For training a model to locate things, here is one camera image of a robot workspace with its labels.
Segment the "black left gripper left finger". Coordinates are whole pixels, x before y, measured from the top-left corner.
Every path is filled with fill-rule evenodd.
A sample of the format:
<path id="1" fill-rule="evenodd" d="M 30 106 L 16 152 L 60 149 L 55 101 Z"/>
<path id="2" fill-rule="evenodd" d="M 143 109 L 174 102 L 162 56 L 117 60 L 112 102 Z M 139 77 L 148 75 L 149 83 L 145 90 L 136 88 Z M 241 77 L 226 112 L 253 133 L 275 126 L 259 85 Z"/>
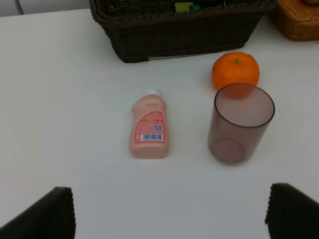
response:
<path id="1" fill-rule="evenodd" d="M 72 189 L 55 187 L 0 228 L 2 239 L 74 239 Z"/>

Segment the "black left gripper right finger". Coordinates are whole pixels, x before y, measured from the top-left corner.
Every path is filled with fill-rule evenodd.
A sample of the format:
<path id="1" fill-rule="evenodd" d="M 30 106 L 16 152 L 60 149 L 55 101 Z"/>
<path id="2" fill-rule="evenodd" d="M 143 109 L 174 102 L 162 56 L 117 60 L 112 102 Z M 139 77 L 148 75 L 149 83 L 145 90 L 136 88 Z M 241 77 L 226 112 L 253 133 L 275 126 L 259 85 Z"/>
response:
<path id="1" fill-rule="evenodd" d="M 319 203 L 288 183 L 274 183 L 265 224 L 272 239 L 317 239 Z"/>

